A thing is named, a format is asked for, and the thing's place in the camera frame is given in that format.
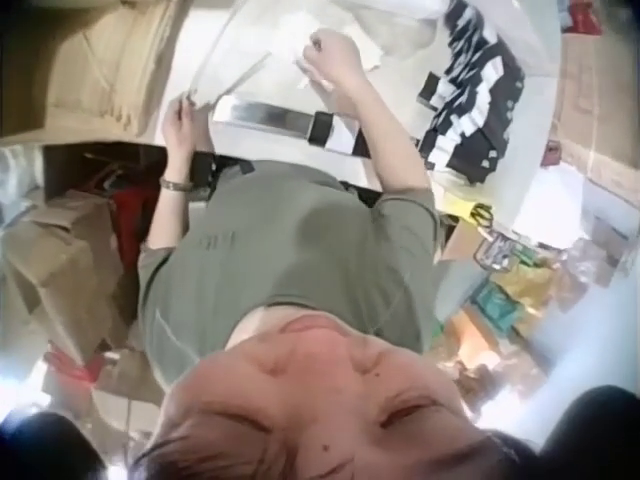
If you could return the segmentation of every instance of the nose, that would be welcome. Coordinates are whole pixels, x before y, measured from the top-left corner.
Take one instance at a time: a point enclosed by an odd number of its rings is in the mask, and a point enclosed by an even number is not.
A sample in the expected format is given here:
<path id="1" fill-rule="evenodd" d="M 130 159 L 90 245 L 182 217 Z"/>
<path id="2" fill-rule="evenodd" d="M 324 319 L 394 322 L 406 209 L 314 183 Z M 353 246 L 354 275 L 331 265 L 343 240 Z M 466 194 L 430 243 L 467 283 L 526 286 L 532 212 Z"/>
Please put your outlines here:
<path id="1" fill-rule="evenodd" d="M 291 334 L 291 354 L 285 375 L 299 384 L 324 387 L 348 384 L 359 376 L 354 368 L 351 340 L 327 329 Z"/>

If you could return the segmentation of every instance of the wrist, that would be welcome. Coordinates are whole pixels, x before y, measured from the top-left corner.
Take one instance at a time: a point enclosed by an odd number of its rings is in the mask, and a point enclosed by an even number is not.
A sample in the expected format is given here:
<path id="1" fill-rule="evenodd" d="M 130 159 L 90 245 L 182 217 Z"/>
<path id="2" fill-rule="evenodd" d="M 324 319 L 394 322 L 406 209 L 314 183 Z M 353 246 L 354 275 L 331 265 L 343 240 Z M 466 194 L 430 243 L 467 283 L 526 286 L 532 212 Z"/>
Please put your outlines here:
<path id="1" fill-rule="evenodd" d="M 355 102 L 363 93 L 371 90 L 373 85 L 365 75 L 362 75 L 344 82 L 338 88 L 345 97 Z"/>
<path id="2" fill-rule="evenodd" d="M 174 183 L 189 183 L 191 179 L 191 163 L 188 165 L 168 165 L 162 178 Z"/>

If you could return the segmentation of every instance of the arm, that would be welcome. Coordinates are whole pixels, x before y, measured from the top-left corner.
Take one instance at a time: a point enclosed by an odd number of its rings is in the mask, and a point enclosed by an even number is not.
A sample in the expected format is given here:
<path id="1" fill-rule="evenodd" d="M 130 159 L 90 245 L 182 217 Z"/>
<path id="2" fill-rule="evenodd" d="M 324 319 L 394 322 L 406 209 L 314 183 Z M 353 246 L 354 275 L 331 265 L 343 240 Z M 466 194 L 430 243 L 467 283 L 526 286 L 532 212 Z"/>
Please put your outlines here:
<path id="1" fill-rule="evenodd" d="M 167 168 L 163 178 L 187 184 L 194 152 L 193 106 L 186 98 L 171 102 L 162 125 L 167 144 Z M 173 248 L 187 230 L 187 195 L 160 189 L 147 246 L 152 250 Z"/>
<path id="2" fill-rule="evenodd" d="M 347 95 L 367 139 L 382 189 L 399 192 L 429 188 L 429 175 L 422 157 L 373 85 L 364 79 L 359 88 Z"/>
<path id="3" fill-rule="evenodd" d="M 304 57 L 313 74 L 351 101 L 385 192 L 428 189 L 429 175 L 409 134 L 367 80 L 353 40 L 332 30 L 314 34 Z"/>

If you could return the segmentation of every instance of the black and white fabric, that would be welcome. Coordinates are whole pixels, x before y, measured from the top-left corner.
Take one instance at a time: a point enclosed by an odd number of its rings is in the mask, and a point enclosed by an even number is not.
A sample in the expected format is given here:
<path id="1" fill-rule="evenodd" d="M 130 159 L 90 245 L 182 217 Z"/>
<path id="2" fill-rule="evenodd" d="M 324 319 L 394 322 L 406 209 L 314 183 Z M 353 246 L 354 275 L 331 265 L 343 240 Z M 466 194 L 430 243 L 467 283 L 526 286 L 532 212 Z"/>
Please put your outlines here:
<path id="1" fill-rule="evenodd" d="M 371 158 L 359 123 L 352 118 L 316 112 L 307 135 L 309 144 L 330 152 Z"/>
<path id="2" fill-rule="evenodd" d="M 452 169 L 483 183 L 506 153 L 513 110 L 525 75 L 482 14 L 453 0 L 444 18 L 452 61 L 429 73 L 418 101 L 436 112 L 420 142 L 427 168 Z"/>

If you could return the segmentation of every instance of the metal blade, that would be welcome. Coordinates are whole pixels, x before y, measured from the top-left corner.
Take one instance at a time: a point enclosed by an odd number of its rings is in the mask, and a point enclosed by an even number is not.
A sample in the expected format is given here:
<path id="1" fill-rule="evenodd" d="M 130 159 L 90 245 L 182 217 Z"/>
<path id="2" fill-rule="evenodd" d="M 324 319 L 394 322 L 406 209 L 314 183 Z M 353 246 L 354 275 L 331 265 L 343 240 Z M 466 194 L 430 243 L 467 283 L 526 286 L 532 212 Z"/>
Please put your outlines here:
<path id="1" fill-rule="evenodd" d="M 233 95 L 225 95 L 218 100 L 212 119 L 214 122 L 305 140 L 313 123 L 311 114 L 243 100 Z"/>

